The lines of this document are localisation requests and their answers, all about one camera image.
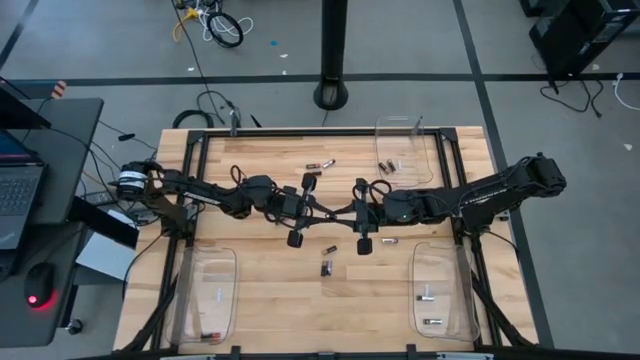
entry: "desk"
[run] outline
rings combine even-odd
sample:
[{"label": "desk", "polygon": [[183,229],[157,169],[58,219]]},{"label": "desk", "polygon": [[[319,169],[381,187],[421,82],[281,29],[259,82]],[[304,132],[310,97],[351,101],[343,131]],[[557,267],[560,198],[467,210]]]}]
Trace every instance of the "desk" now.
[{"label": "desk", "polygon": [[[456,130],[468,181],[494,173],[483,129]],[[250,131],[255,134],[261,129]],[[187,134],[187,130],[163,132],[158,161],[165,168],[182,168]],[[443,185],[434,143],[427,142],[426,156],[434,173],[427,187]],[[454,169],[451,149],[446,153],[449,167]],[[336,165],[324,171],[315,191],[318,200],[330,208],[351,201],[356,177],[369,181],[378,177],[372,136],[214,138],[207,154],[204,179],[224,187],[234,186],[229,177],[234,164],[248,176],[268,174],[281,187],[299,187],[305,164],[334,158]],[[198,157],[196,148],[191,166],[194,173]],[[449,221],[382,228],[370,234],[374,251],[369,256],[356,254],[357,234],[340,225],[306,230],[301,249],[287,247],[287,230],[267,223],[259,213],[237,221],[207,207],[200,215],[196,244],[215,244],[237,253],[240,282],[235,330],[222,345],[182,345],[181,353],[228,354],[232,345],[240,345],[242,353],[404,352],[406,344],[416,344],[418,351],[473,348],[471,343],[422,337],[409,323],[408,262],[413,248],[426,240],[451,243]],[[506,222],[496,221],[492,230],[510,238]],[[145,248],[158,233],[159,227],[141,230],[137,250]],[[380,238],[389,236],[399,237],[400,243],[383,246]],[[167,243],[166,239],[156,243],[133,267],[114,349],[131,341],[156,306]],[[536,341],[513,249],[490,235],[483,236],[482,243],[494,299],[521,333]],[[332,254],[333,275],[322,278],[320,252],[331,245],[338,246]],[[489,336],[483,306],[477,299],[476,305],[486,344]]]},{"label": "desk", "polygon": [[[87,144],[91,143],[104,103],[101,99],[50,100],[40,107],[43,101],[24,102],[33,110],[40,109],[41,115],[51,122],[54,129],[69,133]],[[11,132],[18,139],[23,139],[26,131]],[[44,346],[53,340],[57,327],[66,326],[61,322],[65,322],[70,315],[75,300],[75,259],[86,238],[84,225],[105,235],[115,234],[113,230],[117,228],[120,234],[127,236],[112,237],[130,243],[132,247],[137,237],[137,231],[74,197],[87,157],[87,149],[82,144],[46,129],[32,130],[25,144],[37,151],[49,168],[38,205],[30,215],[24,235],[20,250],[24,260],[18,261],[16,274],[0,284],[0,309],[3,314],[0,317],[0,348]],[[55,266],[55,296],[49,304],[34,310],[24,300],[24,278],[29,269],[53,249],[55,252],[47,261]],[[10,267],[15,259],[13,251],[0,252],[0,266]]]}]

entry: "computer mouse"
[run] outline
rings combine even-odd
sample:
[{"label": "computer mouse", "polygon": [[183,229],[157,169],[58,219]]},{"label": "computer mouse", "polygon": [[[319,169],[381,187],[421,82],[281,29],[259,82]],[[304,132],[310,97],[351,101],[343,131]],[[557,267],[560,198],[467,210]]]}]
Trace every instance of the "computer mouse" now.
[{"label": "computer mouse", "polygon": [[24,299],[33,308],[44,305],[53,293],[53,273],[51,263],[33,265],[24,280]]}]

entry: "pole base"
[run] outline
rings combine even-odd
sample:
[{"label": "pole base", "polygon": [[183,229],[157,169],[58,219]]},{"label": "pole base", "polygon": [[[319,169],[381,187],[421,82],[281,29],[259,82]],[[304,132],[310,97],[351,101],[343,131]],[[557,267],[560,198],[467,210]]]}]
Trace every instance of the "pole base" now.
[{"label": "pole base", "polygon": [[338,110],[347,104],[348,99],[349,92],[342,78],[329,80],[322,77],[313,92],[313,101],[323,110]]}]

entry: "metal bracket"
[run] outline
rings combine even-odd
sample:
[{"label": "metal bracket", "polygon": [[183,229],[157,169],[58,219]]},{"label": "metal bracket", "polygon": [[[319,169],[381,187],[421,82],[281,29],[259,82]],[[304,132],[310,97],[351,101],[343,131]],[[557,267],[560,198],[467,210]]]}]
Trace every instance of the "metal bracket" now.
[{"label": "metal bracket", "polygon": [[458,142],[458,132],[456,128],[440,128],[440,135],[451,142]]},{"label": "metal bracket", "polygon": [[336,358],[336,353],[325,352],[318,353],[318,360],[334,360]]},{"label": "metal bracket", "polygon": [[418,360],[416,344],[407,344],[407,360]]},{"label": "metal bracket", "polygon": [[438,353],[437,359],[446,360],[493,360],[493,354]]},{"label": "metal bracket", "polygon": [[231,347],[231,356],[229,360],[240,360],[240,346],[234,345]]},{"label": "metal bracket", "polygon": [[189,132],[187,133],[187,146],[197,143],[203,137],[204,137],[204,131],[189,130]]}]

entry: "wire bundle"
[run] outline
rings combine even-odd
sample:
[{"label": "wire bundle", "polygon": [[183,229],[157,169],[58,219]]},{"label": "wire bundle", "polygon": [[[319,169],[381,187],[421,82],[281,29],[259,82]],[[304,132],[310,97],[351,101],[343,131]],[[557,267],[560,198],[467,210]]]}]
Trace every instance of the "wire bundle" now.
[{"label": "wire bundle", "polygon": [[[244,41],[244,36],[253,30],[253,19],[244,17],[240,20],[233,18],[231,15],[222,11],[223,0],[197,0],[193,12],[197,14],[198,22],[202,25],[202,40],[209,42],[215,41],[224,48],[234,48],[240,46]],[[187,13],[185,18],[192,18]],[[248,23],[247,30],[243,30],[241,23]],[[227,41],[223,35],[229,35],[236,38],[235,41]]]}]

